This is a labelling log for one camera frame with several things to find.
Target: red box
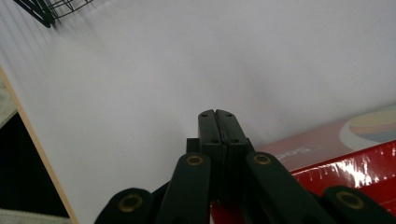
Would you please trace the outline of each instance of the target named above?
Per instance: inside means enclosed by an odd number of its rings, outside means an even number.
[[[396,105],[257,148],[275,155],[306,189],[358,189],[396,216]],[[244,223],[237,204],[213,204],[216,224]]]

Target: wire basket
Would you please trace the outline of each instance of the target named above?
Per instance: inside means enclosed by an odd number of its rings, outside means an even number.
[[[57,19],[88,5],[93,0],[14,0],[36,20],[50,28]]]

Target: plastic wrap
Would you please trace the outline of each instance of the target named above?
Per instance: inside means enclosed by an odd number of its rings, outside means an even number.
[[[396,141],[291,173],[300,184],[317,195],[335,185],[358,189],[396,216]]]

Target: wooden edge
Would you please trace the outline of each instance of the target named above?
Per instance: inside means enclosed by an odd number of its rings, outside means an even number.
[[[40,159],[43,161],[44,166],[46,167],[46,170],[49,173],[49,177],[52,180],[52,183],[55,186],[56,190],[58,191],[58,194],[62,200],[62,203],[64,204],[64,208],[66,209],[67,214],[70,216],[70,219],[72,220],[73,223],[78,224],[76,215],[74,214],[73,209],[72,209],[69,201],[67,200],[66,195],[64,194],[64,190],[62,189],[62,186],[50,165],[50,161],[48,160],[46,153],[44,152],[40,142],[37,139],[37,136],[35,135],[35,130],[33,129],[29,119],[27,118],[27,115],[24,112],[24,110],[21,106],[21,103],[20,103],[17,95],[15,94],[15,91],[12,89],[12,86],[9,83],[8,78],[6,77],[6,74],[3,71],[1,65],[0,65],[0,78],[3,79],[4,85],[8,89],[9,94],[11,95],[12,100],[14,101],[14,103],[17,107],[17,111],[21,116],[21,120],[23,121],[23,124],[25,125],[27,132],[29,133],[30,137],[32,138],[33,143],[35,144],[35,148],[38,152],[38,155],[40,156]]]

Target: white surface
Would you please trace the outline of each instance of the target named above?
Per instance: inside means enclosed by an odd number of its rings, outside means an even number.
[[[46,29],[6,1],[0,64],[80,223],[167,181],[197,115],[255,146],[396,102],[396,2],[95,0]]]

